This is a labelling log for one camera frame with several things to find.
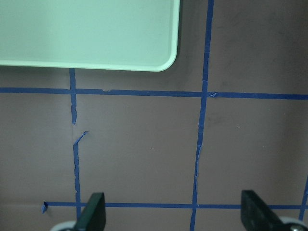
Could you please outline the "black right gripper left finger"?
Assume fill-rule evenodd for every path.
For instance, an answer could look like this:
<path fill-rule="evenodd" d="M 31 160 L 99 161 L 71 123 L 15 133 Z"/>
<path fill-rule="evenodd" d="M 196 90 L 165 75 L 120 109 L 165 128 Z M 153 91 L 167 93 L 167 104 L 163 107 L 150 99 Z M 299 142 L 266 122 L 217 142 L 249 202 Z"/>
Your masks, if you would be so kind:
<path fill-rule="evenodd" d="M 104 193 L 93 193 L 74 225 L 75 231 L 103 231 L 106 226 Z"/>

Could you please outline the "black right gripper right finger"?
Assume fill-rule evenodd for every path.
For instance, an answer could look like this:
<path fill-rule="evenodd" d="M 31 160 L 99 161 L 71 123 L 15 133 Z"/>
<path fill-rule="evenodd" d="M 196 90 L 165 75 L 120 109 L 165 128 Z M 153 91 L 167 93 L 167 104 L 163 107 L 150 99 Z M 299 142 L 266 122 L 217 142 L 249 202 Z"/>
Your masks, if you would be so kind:
<path fill-rule="evenodd" d="M 283 223 L 253 190 L 241 192 L 241 222 L 246 231 L 290 231 L 292 226 Z"/>

